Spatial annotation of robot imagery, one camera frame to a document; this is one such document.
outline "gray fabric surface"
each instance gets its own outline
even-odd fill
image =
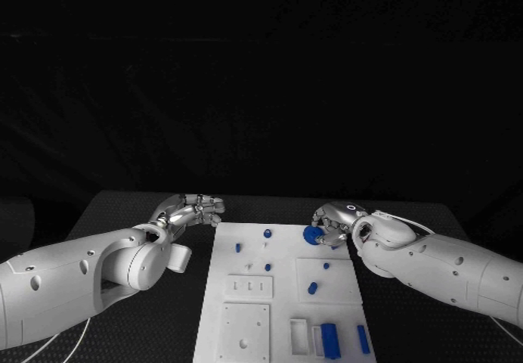
[[[100,192],[92,200],[68,239],[146,222],[155,206],[174,193]],[[226,201],[223,222],[306,225],[315,209],[331,200],[217,195]],[[352,200],[424,224],[436,233],[466,239],[440,204]],[[94,361],[191,362],[202,304],[213,228],[187,229],[179,244],[192,250],[182,275],[165,271],[153,287],[117,302],[90,322],[70,363]],[[364,314],[377,362],[519,362],[523,349],[482,315],[447,306],[380,278],[362,266],[348,245],[360,284]],[[61,362],[83,324],[51,342],[32,362]],[[1,362],[20,362],[43,342],[0,352]]]

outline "black table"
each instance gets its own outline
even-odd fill
[[[103,191],[93,198],[67,239],[146,222],[159,202],[174,193]],[[226,201],[223,222],[306,225],[315,209],[331,200],[218,195]],[[466,239],[440,204],[352,200],[424,224],[436,233]],[[93,317],[68,362],[191,362],[214,230],[187,229],[179,244],[192,250],[184,274],[165,271],[153,287]],[[523,348],[488,317],[460,310],[380,278],[362,266],[348,244],[362,297],[364,315],[377,362],[521,362]],[[83,323],[56,338],[32,362],[61,362]],[[0,352],[1,362],[20,362],[41,342]]]

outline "white task board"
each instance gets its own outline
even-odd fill
[[[325,323],[336,326],[341,358],[334,361],[375,362],[345,245],[335,250],[309,245],[302,239],[303,228],[303,225],[224,222],[217,225],[192,363],[250,363],[259,358],[263,363],[332,361],[315,357],[318,344],[312,342],[312,329]],[[269,238],[263,237],[266,229],[272,233]],[[318,288],[309,295],[312,281]],[[267,324],[249,310],[257,311],[262,306],[269,306]],[[234,309],[239,313],[230,320]],[[227,321],[237,325],[234,330],[226,330]],[[367,332],[370,354],[361,352],[357,325]],[[267,348],[262,343],[262,327],[269,335]],[[260,339],[251,338],[257,337],[253,334],[260,334]]]

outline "robotic hand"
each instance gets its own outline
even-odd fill
[[[171,242],[185,226],[215,227],[223,200],[174,195],[149,222],[67,240],[0,264],[0,350],[41,340],[148,290],[169,268],[182,272],[190,249]]]
[[[401,222],[424,229],[417,235]],[[336,246],[351,236],[372,273],[397,278],[433,299],[523,327],[523,264],[417,223],[352,203],[331,202],[313,213],[303,238]]]

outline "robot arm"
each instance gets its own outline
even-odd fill
[[[148,290],[165,267],[182,272],[190,249],[172,241],[187,225],[215,226],[223,211],[221,199],[175,195],[148,223],[40,247],[0,264],[0,350],[50,337]]]
[[[440,302],[523,327],[523,264],[463,240],[439,234],[417,236],[397,217],[381,212],[368,215],[351,203],[329,203],[322,210],[329,211],[322,218],[336,220],[342,228],[336,227],[334,237],[329,232],[315,237],[318,244],[335,244],[347,232],[377,275],[397,278]]]

